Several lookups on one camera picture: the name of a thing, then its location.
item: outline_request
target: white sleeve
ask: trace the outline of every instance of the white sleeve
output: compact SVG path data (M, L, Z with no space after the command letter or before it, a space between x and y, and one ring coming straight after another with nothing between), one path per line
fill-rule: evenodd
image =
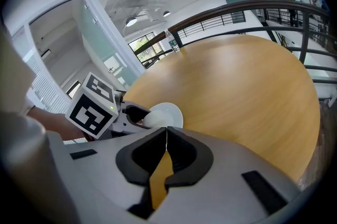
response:
M29 98L25 97L25 103L20 112L21 115L27 115L27 113L34 107L35 105L29 100Z

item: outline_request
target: wooden handrail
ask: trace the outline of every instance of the wooden handrail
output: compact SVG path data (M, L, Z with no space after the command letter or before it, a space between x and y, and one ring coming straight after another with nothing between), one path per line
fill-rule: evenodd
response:
M198 13L192 17L189 17L173 26L168 28L168 31L171 33L178 32L182 29L185 29L191 25L203 22L205 20L218 17L221 15L239 12L239 11L248 11L252 9L260 9L260 8L284 8L284 9L295 9L298 11L307 12L310 14L316 14L320 16L324 16L330 18L330 13L319 8L312 6L310 4L304 2L298 2L293 0L248 0L248 1L241 1L232 4L222 5L213 9L209 9L207 11L203 11ZM152 45L156 44L159 41L165 39L165 32L161 32L156 35L153 39L148 41L142 47L140 47L135 54L138 55L141 52L144 52L147 48L151 47Z

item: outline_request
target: water bottle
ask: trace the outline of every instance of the water bottle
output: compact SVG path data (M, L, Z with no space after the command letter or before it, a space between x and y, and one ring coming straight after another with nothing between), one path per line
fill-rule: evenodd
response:
M172 50L175 53L179 52L180 48L179 48L179 46L177 44L177 41L175 41L174 36L171 34L171 32L166 31L165 35L166 35L166 38L168 39L168 43L170 44Z

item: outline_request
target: ceiling light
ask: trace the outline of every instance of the ceiling light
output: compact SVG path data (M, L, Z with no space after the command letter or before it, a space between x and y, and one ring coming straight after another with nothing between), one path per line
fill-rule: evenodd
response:
M169 16L170 14L171 14L171 12L165 11L164 14L163 14L163 16L166 17L166 16Z
M126 26L129 27L131 25L134 25L137 22L137 18L136 17L130 17L126 20Z

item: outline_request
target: ceiling beam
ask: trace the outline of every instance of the ceiling beam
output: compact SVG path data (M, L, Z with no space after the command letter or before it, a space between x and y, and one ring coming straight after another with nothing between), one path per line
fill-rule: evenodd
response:
M122 7L123 9L128 9L128 8L136 8L139 7L141 10L144 10L145 8L149 8L149 7L162 7L166 5L166 2L130 2L130 3L124 3L124 4L116 4L114 8L113 7L114 3L107 6L105 9L107 10L108 13L113 12L114 10L119 9L120 7Z

